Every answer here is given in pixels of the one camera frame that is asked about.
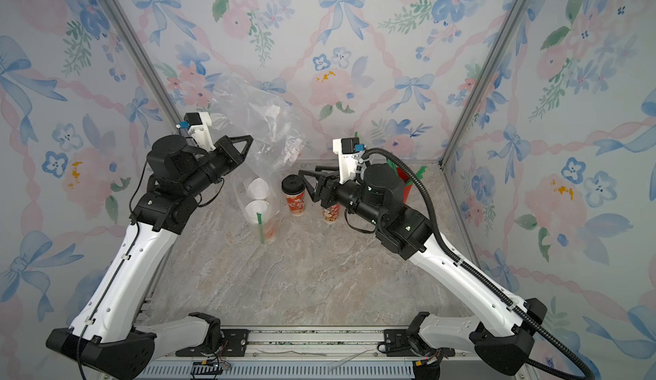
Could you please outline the red cup black lid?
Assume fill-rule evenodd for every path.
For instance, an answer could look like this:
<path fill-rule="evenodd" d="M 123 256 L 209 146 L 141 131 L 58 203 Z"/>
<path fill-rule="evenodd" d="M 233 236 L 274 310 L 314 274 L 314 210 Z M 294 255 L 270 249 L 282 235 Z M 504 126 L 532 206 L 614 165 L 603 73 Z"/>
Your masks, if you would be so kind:
<path fill-rule="evenodd" d="M 285 195 L 290 213 L 293 216 L 301 216 L 305 212 L 306 187 L 299 175 L 291 174 L 281 182 L 281 189 Z"/>
<path fill-rule="evenodd" d="M 324 221 L 326 221 L 327 224 L 333 224 L 339 219 L 340 205 L 334 204 L 331 207 L 323 208 L 322 214 Z"/>

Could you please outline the clear plastic carrier bag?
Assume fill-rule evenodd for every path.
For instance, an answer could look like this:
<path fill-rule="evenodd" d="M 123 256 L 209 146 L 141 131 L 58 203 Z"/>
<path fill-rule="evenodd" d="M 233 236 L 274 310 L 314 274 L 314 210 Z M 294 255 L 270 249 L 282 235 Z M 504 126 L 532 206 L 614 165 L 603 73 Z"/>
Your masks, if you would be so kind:
<path fill-rule="evenodd" d="M 260 243 L 273 243 L 278 236 L 280 202 L 273 187 L 249 167 L 234 172 L 232 188 L 244 219 Z"/>

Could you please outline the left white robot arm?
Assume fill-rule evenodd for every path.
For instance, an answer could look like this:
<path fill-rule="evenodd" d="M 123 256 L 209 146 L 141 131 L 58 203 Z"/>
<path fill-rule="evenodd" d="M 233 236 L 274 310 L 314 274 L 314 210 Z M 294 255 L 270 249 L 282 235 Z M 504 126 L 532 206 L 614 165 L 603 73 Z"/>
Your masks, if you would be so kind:
<path fill-rule="evenodd" d="M 220 138 L 211 149 L 181 135 L 157 140 L 146 165 L 152 174 L 130 214 L 117 255 L 87 305 L 67 328 L 57 328 L 47 349 L 115 379 L 134 379 L 150 361 L 182 349 L 217 357 L 224 345 L 220 319 L 191 313 L 182 320 L 138 327 L 138 312 L 164 256 L 174 246 L 197 197 L 244 163 L 253 138 Z"/>

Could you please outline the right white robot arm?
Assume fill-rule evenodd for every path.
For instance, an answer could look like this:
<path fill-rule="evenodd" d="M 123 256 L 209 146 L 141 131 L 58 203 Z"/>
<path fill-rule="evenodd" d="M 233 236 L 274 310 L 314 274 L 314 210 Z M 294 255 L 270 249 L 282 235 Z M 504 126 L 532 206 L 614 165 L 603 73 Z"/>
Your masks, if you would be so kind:
<path fill-rule="evenodd" d="M 334 167 L 319 166 L 299 173 L 313 202 L 336 204 L 372 225 L 371 232 L 394 255 L 408 260 L 454 293 L 473 312 L 467 318 L 441 318 L 419 313 L 406 330 L 402 350 L 436 366 L 455 351 L 470 351 L 492 369 L 507 376 L 527 364 L 535 344 L 534 330 L 508 310 L 495 294 L 474 277 L 478 270 L 433 231 L 429 218 L 403 202 L 405 183 L 396 170 L 374 164 L 360 180 L 341 181 Z"/>

